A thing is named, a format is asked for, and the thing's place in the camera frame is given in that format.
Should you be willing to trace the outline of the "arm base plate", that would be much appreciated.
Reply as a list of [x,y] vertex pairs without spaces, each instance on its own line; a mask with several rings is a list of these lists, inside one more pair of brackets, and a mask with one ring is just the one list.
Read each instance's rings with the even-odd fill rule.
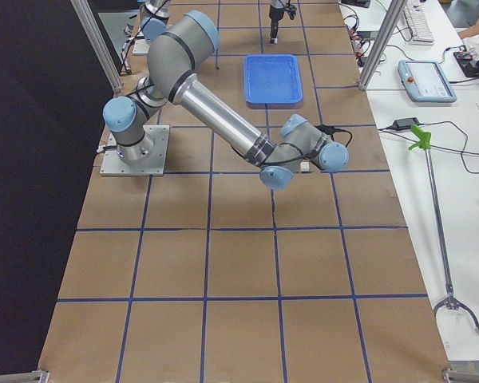
[[133,45],[133,55],[146,56],[149,51],[149,44],[144,39],[135,40]]
[[112,133],[104,150],[102,176],[162,176],[167,159],[169,125],[145,124],[143,140],[131,147],[117,144]]

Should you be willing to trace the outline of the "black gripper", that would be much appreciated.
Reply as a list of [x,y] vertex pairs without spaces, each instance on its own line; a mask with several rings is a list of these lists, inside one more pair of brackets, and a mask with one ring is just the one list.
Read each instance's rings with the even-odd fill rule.
[[285,13],[285,2],[283,0],[271,0],[269,8],[269,18],[271,19],[270,43],[278,41],[279,21],[283,19]]

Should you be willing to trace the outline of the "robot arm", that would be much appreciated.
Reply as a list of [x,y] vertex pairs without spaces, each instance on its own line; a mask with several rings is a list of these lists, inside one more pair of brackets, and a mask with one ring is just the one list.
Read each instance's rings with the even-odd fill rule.
[[[144,1],[139,10],[139,33],[147,41],[153,41],[168,28],[170,18],[170,1]],[[291,20],[295,19],[297,8],[290,1],[271,1],[269,7],[270,43],[278,41],[279,22],[287,14]]]
[[299,114],[291,115],[283,125],[283,140],[277,144],[201,84],[195,70],[219,43],[216,26],[198,10],[187,12],[152,42],[148,76],[133,94],[113,98],[103,108],[105,124],[125,162],[139,160],[152,149],[144,123],[170,102],[185,108],[258,167],[259,178],[272,190],[284,189],[303,160],[327,171],[346,166],[346,146]]

